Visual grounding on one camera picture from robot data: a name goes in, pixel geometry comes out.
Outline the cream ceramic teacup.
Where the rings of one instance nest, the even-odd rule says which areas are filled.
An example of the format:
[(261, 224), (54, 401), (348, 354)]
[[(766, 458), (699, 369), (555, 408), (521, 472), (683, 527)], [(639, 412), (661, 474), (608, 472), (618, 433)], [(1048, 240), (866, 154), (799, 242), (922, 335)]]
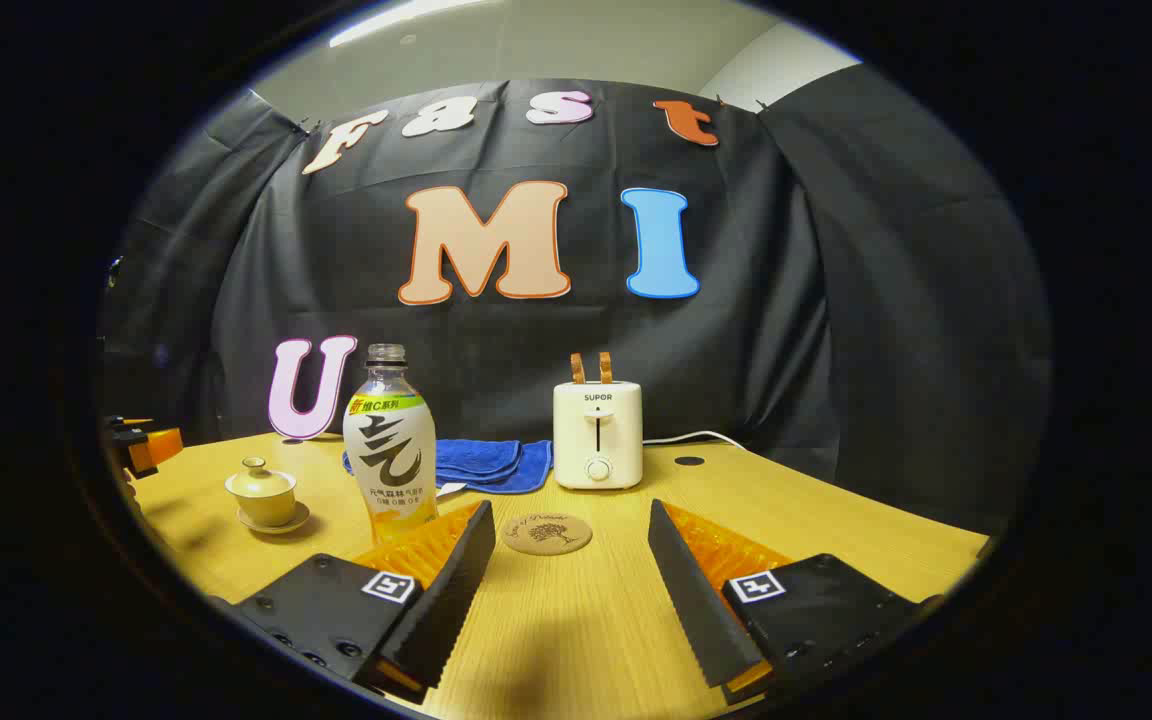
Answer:
[(293, 486), (287, 492), (280, 493), (280, 495), (257, 498), (233, 495), (229, 488), (227, 488), (227, 480), (225, 480), (225, 488), (236, 500), (238, 507), (242, 507), (257, 523), (262, 525), (280, 525), (291, 520), (294, 503), (297, 502), (297, 480), (291, 475), (283, 475), (288, 480), (291, 480)]

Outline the cream ceramic saucer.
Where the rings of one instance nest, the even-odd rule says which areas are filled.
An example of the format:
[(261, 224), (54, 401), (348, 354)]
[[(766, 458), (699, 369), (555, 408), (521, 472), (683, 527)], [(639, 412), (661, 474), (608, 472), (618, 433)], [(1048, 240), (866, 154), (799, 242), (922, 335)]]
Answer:
[(296, 532), (296, 530), (305, 525), (306, 521), (311, 518), (311, 511), (308, 509), (306, 503), (297, 501), (294, 503), (291, 520), (287, 521), (285, 524), (262, 525), (260, 523), (257, 523), (257, 521), (252, 520), (251, 516), (242, 509), (242, 507), (238, 507), (236, 510), (236, 518), (238, 520), (238, 523), (252, 530), (252, 532), (266, 536), (282, 536)]

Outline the round cork coaster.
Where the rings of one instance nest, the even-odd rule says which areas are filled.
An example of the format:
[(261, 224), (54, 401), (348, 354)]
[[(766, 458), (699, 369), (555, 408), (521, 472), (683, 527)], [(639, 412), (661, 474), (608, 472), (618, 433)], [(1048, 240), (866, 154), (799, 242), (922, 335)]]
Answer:
[(508, 520), (500, 538), (511, 550), (548, 558), (585, 547), (593, 539), (593, 528), (564, 511), (530, 511)]

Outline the blue folded towel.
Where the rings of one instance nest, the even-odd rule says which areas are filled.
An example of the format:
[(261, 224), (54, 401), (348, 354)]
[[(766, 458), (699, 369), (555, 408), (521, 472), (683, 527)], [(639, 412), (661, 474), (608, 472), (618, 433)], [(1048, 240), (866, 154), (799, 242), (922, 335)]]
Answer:
[(553, 444), (544, 441), (435, 442), (435, 487), (439, 497), (461, 491), (488, 495), (526, 495), (541, 488), (553, 465)]

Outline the clear water bottle orange drink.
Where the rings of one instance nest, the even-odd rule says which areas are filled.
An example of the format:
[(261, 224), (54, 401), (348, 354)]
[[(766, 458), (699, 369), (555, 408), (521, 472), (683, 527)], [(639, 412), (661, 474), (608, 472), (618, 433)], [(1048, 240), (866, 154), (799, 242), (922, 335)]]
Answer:
[(408, 382), (402, 344), (367, 347), (367, 378), (346, 406), (346, 456), (367, 510), (372, 543), (438, 518), (435, 420)]

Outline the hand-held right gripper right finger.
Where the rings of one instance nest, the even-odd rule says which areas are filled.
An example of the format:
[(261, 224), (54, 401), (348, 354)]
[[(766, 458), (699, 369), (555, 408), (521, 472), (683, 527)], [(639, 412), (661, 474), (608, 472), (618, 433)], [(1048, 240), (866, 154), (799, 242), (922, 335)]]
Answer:
[(910, 600), (832, 553), (788, 559), (662, 500), (646, 541), (705, 682), (730, 705), (826, 684), (942, 601)]

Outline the black backdrop cloth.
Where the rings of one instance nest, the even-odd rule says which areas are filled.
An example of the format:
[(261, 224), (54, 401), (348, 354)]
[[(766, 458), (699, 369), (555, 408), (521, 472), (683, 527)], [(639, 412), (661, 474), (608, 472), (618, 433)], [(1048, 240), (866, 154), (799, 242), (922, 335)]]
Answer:
[(406, 347), (440, 437), (550, 435), (568, 356), (639, 382), (647, 435), (717, 430), (995, 535), (1046, 419), (1049, 319), (963, 143), (855, 65), (770, 108), (499, 79), (305, 131), (259, 94), (147, 187), (103, 309), (104, 414), (268, 432), (276, 346)]

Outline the white toaster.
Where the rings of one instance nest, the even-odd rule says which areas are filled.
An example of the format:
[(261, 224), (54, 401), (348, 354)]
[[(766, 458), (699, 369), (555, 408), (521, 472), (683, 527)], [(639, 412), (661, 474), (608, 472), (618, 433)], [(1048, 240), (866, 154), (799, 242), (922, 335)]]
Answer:
[(641, 384), (558, 384), (552, 395), (552, 441), (559, 486), (634, 488), (643, 479)]

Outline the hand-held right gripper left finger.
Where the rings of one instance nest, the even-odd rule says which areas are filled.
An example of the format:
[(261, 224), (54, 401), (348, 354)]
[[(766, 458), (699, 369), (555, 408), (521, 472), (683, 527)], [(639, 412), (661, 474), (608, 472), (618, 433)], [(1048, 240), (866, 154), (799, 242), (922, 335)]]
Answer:
[(494, 547), (484, 500), (356, 559), (314, 553), (242, 601), (210, 602), (285, 655), (420, 705), (442, 680)]

